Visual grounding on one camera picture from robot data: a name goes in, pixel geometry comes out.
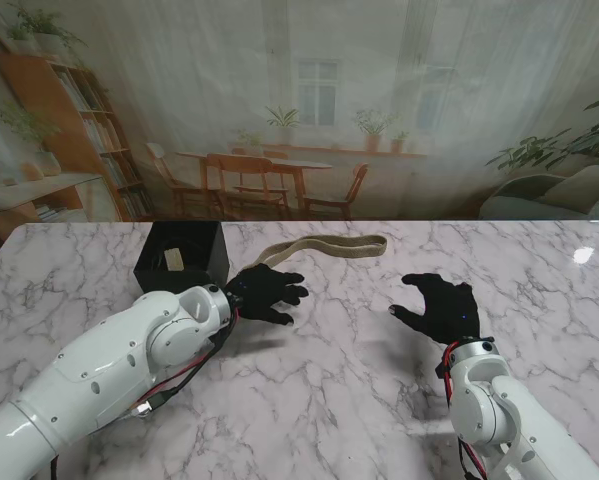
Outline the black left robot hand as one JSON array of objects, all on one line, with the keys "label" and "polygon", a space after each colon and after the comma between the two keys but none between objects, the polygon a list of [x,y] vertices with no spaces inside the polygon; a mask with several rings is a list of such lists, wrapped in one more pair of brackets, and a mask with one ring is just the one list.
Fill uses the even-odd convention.
[{"label": "black left robot hand", "polygon": [[237,299],[237,309],[243,318],[274,325],[292,325],[293,317],[274,308],[279,302],[298,306],[309,295],[299,273],[279,272],[260,263],[242,270],[230,280],[224,292]]}]

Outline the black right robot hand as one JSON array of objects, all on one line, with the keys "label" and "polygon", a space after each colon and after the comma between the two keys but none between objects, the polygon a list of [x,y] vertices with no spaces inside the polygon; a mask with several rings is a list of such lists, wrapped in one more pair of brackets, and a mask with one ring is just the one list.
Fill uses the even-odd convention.
[{"label": "black right robot hand", "polygon": [[452,284],[436,273],[407,274],[402,283],[416,287],[425,303],[423,314],[391,305],[389,313],[403,324],[445,345],[480,336],[478,306],[469,284]]}]

